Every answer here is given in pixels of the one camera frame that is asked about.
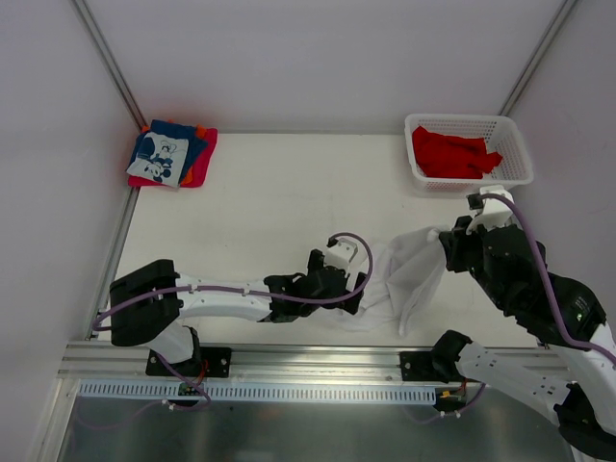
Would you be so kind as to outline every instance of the stack of clothes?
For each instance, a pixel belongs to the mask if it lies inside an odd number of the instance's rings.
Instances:
[[[218,130],[153,120],[135,142],[128,185],[198,188],[205,181]]]

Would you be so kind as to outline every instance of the red towel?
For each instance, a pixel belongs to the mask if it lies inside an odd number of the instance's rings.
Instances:
[[[431,133],[423,127],[413,132],[415,160],[434,178],[480,180],[502,161],[498,152],[488,154],[483,138],[460,138]]]

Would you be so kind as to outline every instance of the white table surface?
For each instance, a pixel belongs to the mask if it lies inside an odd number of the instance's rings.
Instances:
[[[220,135],[202,188],[141,188],[117,277],[159,258],[217,280],[294,273],[335,232],[387,243],[468,214],[465,199],[414,196],[410,175],[403,136]],[[446,272],[431,306],[411,322],[402,338],[395,323],[357,333],[322,317],[186,320],[208,343],[425,347],[455,329],[488,347],[536,347],[468,274]]]

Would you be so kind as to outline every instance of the red cloth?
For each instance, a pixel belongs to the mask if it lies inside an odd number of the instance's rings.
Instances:
[[[439,135],[423,127],[413,132],[413,150],[425,176],[434,178],[480,180],[502,161],[498,152],[488,154],[483,138]]]
[[[214,154],[214,149],[216,148],[216,143],[218,141],[218,130],[216,128],[208,128],[202,139],[207,141],[208,145],[201,151],[201,154],[199,154],[199,157],[196,158],[194,164],[192,164],[192,167],[189,170],[189,173],[187,173],[186,178],[184,179],[185,181],[183,181],[180,185],[180,188],[198,188],[203,185],[203,182],[205,182],[205,174],[208,171],[210,159],[212,159],[212,154]],[[146,178],[140,178],[139,176],[129,176],[128,186],[136,188],[140,186],[164,185]]]

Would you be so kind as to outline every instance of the white wall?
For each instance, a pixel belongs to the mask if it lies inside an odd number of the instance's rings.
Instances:
[[[69,2],[0,7],[0,459],[21,462],[79,335],[136,127]]]
[[[143,111],[232,130],[401,133],[495,114],[561,0],[90,0]]]
[[[535,181],[515,190],[552,271],[616,318],[616,2],[584,0],[513,114]]]

